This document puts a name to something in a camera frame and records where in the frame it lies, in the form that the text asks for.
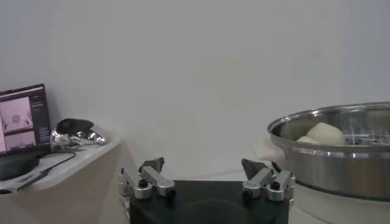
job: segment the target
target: screw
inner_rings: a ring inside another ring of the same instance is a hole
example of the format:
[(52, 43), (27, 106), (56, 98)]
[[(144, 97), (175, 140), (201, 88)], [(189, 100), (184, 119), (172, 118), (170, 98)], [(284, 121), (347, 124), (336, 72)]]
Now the screw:
[(243, 191), (243, 198), (245, 201), (250, 201), (252, 199), (251, 191)]
[(139, 182), (138, 182), (138, 187), (140, 187), (140, 188), (147, 187), (147, 180), (140, 179)]
[(168, 200), (172, 200), (175, 196), (176, 196), (176, 191), (175, 191), (175, 189), (170, 189), (170, 190), (168, 190), (167, 193), (166, 193), (166, 198), (167, 198)]
[(276, 182), (276, 181), (272, 182), (271, 183), (271, 189), (272, 190), (279, 190), (280, 189), (280, 183)]

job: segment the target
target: black cable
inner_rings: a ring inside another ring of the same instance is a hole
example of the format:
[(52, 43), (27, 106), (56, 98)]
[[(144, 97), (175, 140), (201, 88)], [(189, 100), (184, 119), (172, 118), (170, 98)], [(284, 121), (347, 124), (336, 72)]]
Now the black cable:
[(66, 152), (55, 152), (55, 153), (50, 153), (49, 155), (55, 155), (55, 154), (72, 154), (72, 156), (69, 157), (69, 158), (67, 158), (67, 159), (64, 159), (63, 161), (61, 161), (61, 162), (59, 162), (59, 163), (57, 163), (57, 164), (54, 164), (54, 165), (51, 166), (51, 167), (48, 167), (48, 168), (42, 170), (41, 172), (48, 172), (48, 171), (50, 171), (51, 169), (55, 168), (56, 166), (59, 166), (59, 165), (65, 163), (65, 162), (67, 162), (67, 161), (73, 159), (74, 157), (76, 157), (76, 153), (70, 152), (70, 151), (66, 151)]

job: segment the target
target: white backdrop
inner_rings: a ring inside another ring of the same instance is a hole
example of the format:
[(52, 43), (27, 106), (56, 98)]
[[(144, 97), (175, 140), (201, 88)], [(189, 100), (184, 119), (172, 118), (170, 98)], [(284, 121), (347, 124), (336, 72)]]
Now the white backdrop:
[[(1, 1), (0, 89), (45, 83), (53, 123), (91, 119), (124, 143), (62, 186), (0, 199), (0, 220), (121, 219), (116, 166), (164, 156), (169, 177), (234, 172), (273, 119), (388, 100), (389, 10), (387, 0)], [(89, 193), (87, 180), (105, 190)]]

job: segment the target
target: white tabletop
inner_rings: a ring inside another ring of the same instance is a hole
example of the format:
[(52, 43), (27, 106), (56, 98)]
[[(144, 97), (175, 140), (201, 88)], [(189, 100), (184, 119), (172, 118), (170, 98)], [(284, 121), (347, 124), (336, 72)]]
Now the white tabletop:
[[(73, 159), (53, 168), (50, 170), (49, 174), (31, 184), (30, 186), (22, 189), (22, 191), (41, 191), (49, 187), (53, 187), (62, 181), (65, 181), (70, 176), (77, 173), (79, 170), (83, 169), (85, 166), (92, 163), (94, 160), (98, 159), (103, 154), (107, 153), (111, 149), (115, 148), (121, 141), (119, 138), (113, 138), (109, 143), (102, 146), (89, 145), (81, 147), (76, 151), (76, 157)], [(31, 170), (29, 173), (16, 177), (11, 180), (0, 181), (0, 189), (9, 188), (14, 182), (32, 174), (37, 173), (42, 170), (45, 170), (48, 167), (51, 167), (67, 158), (72, 156), (71, 154), (52, 154), (45, 156), (40, 160), (39, 165)]]

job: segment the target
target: laptop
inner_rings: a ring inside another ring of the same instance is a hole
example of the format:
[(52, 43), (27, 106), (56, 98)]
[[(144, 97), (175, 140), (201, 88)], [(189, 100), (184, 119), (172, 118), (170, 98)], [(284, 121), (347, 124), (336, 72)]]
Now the laptop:
[(49, 153), (51, 126), (44, 84), (0, 92), (0, 127), (1, 158)]

